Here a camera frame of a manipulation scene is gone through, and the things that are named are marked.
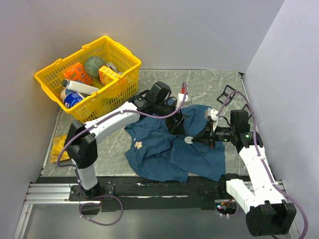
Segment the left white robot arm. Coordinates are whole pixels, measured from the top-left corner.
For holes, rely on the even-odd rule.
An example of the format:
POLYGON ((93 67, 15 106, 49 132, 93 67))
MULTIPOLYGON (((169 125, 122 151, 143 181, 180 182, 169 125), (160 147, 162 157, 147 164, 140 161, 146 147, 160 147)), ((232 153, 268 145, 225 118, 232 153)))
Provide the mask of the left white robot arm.
POLYGON ((92 121, 72 123, 65 141, 65 150, 70 156, 78 178, 82 196, 94 200, 99 195, 99 182, 94 163, 98 158, 98 144, 128 124, 145 117, 164 120, 169 133, 182 135, 184 116, 183 103, 188 100, 187 85, 177 98, 171 96, 170 87, 158 81, 151 89, 132 96, 119 108, 92 121))

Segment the gold flower brooch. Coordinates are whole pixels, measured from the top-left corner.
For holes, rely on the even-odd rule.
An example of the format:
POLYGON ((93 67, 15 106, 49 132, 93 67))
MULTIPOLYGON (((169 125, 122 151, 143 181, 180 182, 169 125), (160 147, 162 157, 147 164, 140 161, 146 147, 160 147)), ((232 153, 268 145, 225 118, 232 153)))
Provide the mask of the gold flower brooch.
POLYGON ((136 141, 134 144, 134 148, 136 149, 141 149, 143 147, 143 142, 142 141, 136 141))

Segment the round pale green brooch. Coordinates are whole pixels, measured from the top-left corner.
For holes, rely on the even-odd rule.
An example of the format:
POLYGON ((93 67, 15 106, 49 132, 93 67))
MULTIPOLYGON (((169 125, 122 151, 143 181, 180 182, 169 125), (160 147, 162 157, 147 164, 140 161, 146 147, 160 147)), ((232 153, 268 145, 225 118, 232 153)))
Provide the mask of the round pale green brooch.
POLYGON ((191 137, 191 136, 186 136, 185 138, 184 138, 184 141, 185 141, 185 143, 187 143, 187 144, 193 144, 193 137, 191 137))

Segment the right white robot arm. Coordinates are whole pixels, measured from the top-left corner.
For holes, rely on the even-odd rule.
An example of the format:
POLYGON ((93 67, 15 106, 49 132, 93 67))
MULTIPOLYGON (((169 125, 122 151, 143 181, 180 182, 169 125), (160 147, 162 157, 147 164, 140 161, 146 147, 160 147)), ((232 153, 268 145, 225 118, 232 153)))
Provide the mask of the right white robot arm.
POLYGON ((217 125, 217 113, 212 108, 205 111, 206 126, 191 141, 210 148, 214 148, 217 142, 232 143, 246 166, 251 182, 251 187, 247 187, 240 175, 223 174, 218 181, 218 194, 225 199, 231 196, 235 199, 246 214, 246 225, 252 236, 287 234, 297 210, 275 189, 263 142, 258 133, 250 130, 248 112, 232 110, 229 127, 217 125))

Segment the dark blue t-shirt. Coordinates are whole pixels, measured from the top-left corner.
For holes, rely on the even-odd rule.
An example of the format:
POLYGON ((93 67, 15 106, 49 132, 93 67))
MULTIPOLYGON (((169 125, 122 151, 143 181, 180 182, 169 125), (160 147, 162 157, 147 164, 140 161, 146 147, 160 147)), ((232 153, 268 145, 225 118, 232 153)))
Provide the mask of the dark blue t-shirt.
POLYGON ((183 135, 168 132, 164 120, 146 117, 125 127, 132 139, 125 157, 141 177, 160 182, 175 180, 185 183, 189 173, 218 181, 226 172, 225 146, 214 148, 201 143, 187 144, 183 135), (142 141, 141 149, 134 148, 142 141))

